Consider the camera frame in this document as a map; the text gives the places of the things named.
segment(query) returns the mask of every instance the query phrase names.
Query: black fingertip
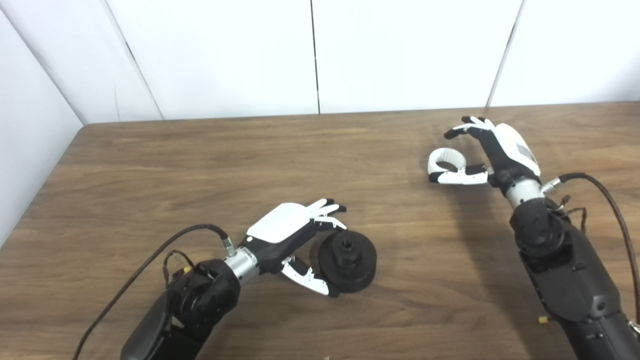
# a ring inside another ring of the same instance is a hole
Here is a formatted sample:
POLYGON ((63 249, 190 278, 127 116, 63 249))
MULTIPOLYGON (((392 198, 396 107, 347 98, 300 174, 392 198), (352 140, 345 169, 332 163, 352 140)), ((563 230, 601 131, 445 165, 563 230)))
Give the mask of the black fingertip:
POLYGON ((429 181, 432 183, 437 183, 440 175, 444 174, 442 171, 436 171, 429 174, 429 181))
POLYGON ((484 167, 484 164, 467 165, 467 167, 465 167, 466 175, 476 175, 485 171, 486 171, 486 167, 484 167))
POLYGON ((460 135, 460 130, 459 129, 451 129, 451 130, 447 131, 446 133, 444 133, 444 138, 447 139, 447 140, 451 140, 451 139, 455 138, 458 135, 460 135))
POLYGON ((327 288, 329 288, 329 294, 327 294, 328 297, 332 297, 332 298, 337 298, 338 296, 340 296, 340 290, 338 290, 338 288, 336 288, 332 283, 326 281, 326 286, 327 288))
POLYGON ((295 272, 300 274, 300 276, 306 275, 310 268, 304 261, 298 258, 295 258, 293 259, 293 261, 290 261, 289 265, 295 272))

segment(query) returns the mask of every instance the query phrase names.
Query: panel seam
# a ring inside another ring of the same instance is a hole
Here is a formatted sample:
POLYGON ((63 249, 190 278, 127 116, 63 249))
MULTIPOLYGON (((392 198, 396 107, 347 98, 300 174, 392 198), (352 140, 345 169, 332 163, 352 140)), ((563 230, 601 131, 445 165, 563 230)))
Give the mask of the panel seam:
POLYGON ((502 75, 502 70, 504 69, 504 64, 507 62, 507 57, 509 56, 509 50, 511 50, 511 44, 513 43, 513 39, 515 38, 516 31, 518 29, 518 24, 520 23, 520 17, 522 16, 522 12, 527 0, 522 0, 520 3, 520 7, 518 9, 518 13, 516 14, 516 18, 513 21, 513 26, 511 27, 511 33, 509 34, 509 39, 507 40, 507 44, 504 47, 504 52, 502 54, 502 59, 500 59, 500 65, 498 65, 498 71, 495 73, 495 78, 493 79, 493 84, 491 85, 491 91, 489 91, 489 97, 486 100, 485 108, 489 108, 491 106, 491 102, 493 101, 493 95, 495 94, 495 90, 498 87, 498 83, 500 82, 500 77, 502 75))
POLYGON ((309 0, 311 5, 311 35, 314 40, 314 65, 316 66, 316 96, 318 102, 318 114, 320 114, 320 85, 318 82, 318 60, 316 53, 316 26, 314 24, 314 0, 309 0))
POLYGON ((115 29, 115 31, 116 31, 116 33, 118 35, 118 38, 120 39, 120 41, 122 41, 124 47, 126 48, 126 53, 131 57, 131 61, 133 63, 133 67, 134 67, 136 73, 138 74, 138 76, 142 80, 142 84, 145 87, 145 90, 147 91, 149 97, 153 100, 154 107, 156 108, 156 111, 158 112, 158 114, 160 114, 160 118, 162 120, 164 120, 164 115, 162 114, 162 111, 160 110, 160 106, 158 105, 158 102, 156 101, 156 97, 154 96, 154 93, 151 91, 151 88, 149 87, 149 83, 147 82, 147 78, 142 73, 142 69, 140 68, 140 65, 138 64, 138 61, 136 60, 136 57, 133 55, 133 52, 131 51, 131 47, 129 46, 129 43, 127 42, 127 39, 124 37, 124 33, 122 32, 122 28, 120 27, 120 24, 118 23, 118 20, 116 19, 115 14, 113 13, 113 9, 111 9, 111 6, 109 5, 109 2, 107 0, 102 0, 102 2, 104 3, 104 6, 107 9, 107 16, 109 17, 109 19, 113 23, 114 29, 115 29))
POLYGON ((51 74, 51 68, 48 66, 47 62, 42 58, 40 53, 38 53, 33 48, 31 43, 26 39, 24 34, 20 31, 20 29, 16 25, 15 21, 13 21, 13 19, 9 16, 9 13, 6 11, 6 8, 4 7, 4 5, 2 5, 2 3, 0 3, 0 12, 4 14, 4 16, 6 17, 7 21, 9 22, 13 30, 15 30, 15 32, 18 34, 18 37, 20 37, 20 39, 22 40, 24 45, 27 47, 31 55, 33 55, 33 57, 36 59, 36 61, 38 62, 38 64, 40 65, 44 73, 47 74, 47 77, 49 78, 53 86, 55 86, 56 90, 58 91, 58 93, 60 93, 60 96, 62 96, 62 99, 67 103, 67 105, 69 105, 69 108, 71 108, 71 111, 74 112, 74 114, 76 115, 76 117, 78 118, 82 126, 88 125, 89 122, 87 121, 86 117, 84 117, 82 112, 78 108, 76 108, 73 105, 73 103, 69 100, 68 96, 60 87, 60 84, 58 84, 55 77, 51 74))

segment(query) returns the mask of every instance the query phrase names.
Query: black plastic part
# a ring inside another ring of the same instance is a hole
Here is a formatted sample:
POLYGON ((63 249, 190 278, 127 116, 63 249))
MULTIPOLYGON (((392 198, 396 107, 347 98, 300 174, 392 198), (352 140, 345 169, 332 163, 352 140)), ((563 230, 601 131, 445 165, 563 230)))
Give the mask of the black plastic part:
POLYGON ((640 346, 622 313, 584 322, 560 321, 579 360, 638 360, 640 346))
POLYGON ((297 256, 293 261, 289 262, 289 265, 291 265, 291 268, 301 276, 306 275, 311 268, 311 266, 308 266, 307 263, 300 260, 297 256))
POLYGON ((549 211, 544 198, 523 202, 509 220, 518 248, 532 258, 547 258, 562 250, 563 222, 549 211))
POLYGON ((444 133, 444 138, 447 140, 451 140, 455 137, 457 137, 458 135, 463 135, 465 134, 465 130, 464 129, 451 129, 449 131, 447 131, 446 133, 444 133))
MULTIPOLYGON (((527 212, 517 209, 514 217, 527 216, 527 212)), ((542 258, 530 256, 522 248, 520 251, 545 310, 560 323, 579 360, 640 359, 640 345, 622 313, 620 293, 591 243, 569 221, 556 222, 559 218, 553 209, 548 212, 552 216, 549 226, 561 227, 563 240, 559 250, 542 258)), ((538 226, 539 222, 511 219, 512 226, 522 223, 538 226)), ((519 247, 523 244, 518 240, 516 243, 519 247)))
POLYGON ((476 175, 485 171, 486 171, 486 166, 484 164, 467 165, 465 167, 466 175, 476 175))
POLYGON ((327 230, 332 228, 329 223, 324 225, 310 221, 290 237, 277 244, 258 238, 252 238, 251 241, 248 241, 249 236, 245 236, 239 247, 246 247, 258 259, 261 275, 268 272, 277 274, 282 270, 282 261, 311 240, 311 238, 317 234, 318 230, 324 230, 324 226, 326 226, 327 230))
POLYGON ((329 289, 329 294, 327 294, 328 297, 337 298, 338 296, 340 296, 340 290, 338 290, 338 288, 336 288, 335 285, 333 285, 332 283, 328 282, 325 278, 321 277, 318 274, 315 274, 314 278, 321 279, 321 280, 324 280, 326 282, 326 287, 329 289))
POLYGON ((444 174, 442 171, 436 171, 429 174, 429 182, 437 183, 440 175, 444 174))
POLYGON ((320 273, 343 293, 366 288, 376 274, 378 255, 371 240, 355 231, 340 231, 318 250, 320 273))
POLYGON ((122 347, 120 359, 194 360, 239 294, 240 283, 220 259, 177 272, 122 347))

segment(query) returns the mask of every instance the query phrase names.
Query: black knob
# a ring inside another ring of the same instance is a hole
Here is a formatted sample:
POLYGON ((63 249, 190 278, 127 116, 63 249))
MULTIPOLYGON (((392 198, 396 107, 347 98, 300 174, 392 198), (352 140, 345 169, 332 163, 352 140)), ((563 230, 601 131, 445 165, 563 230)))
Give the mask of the black knob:
POLYGON ((318 250, 320 273, 344 293, 366 288, 375 276, 377 260, 371 240, 355 231, 330 235, 318 250))

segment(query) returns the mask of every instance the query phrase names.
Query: white wall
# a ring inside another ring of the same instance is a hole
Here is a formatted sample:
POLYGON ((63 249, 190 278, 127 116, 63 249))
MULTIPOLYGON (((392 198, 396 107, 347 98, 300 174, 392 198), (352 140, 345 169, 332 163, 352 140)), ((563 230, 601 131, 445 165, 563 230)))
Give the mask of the white wall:
POLYGON ((323 113, 484 106, 520 0, 314 0, 323 113))
POLYGON ((528 0, 492 106, 640 100, 640 1, 528 0))
POLYGON ((109 0, 166 119, 317 113, 309 0, 109 0))
POLYGON ((161 120, 105 0, 0 0, 86 123, 161 120))
POLYGON ((0 246, 81 125, 0 12, 0 246))

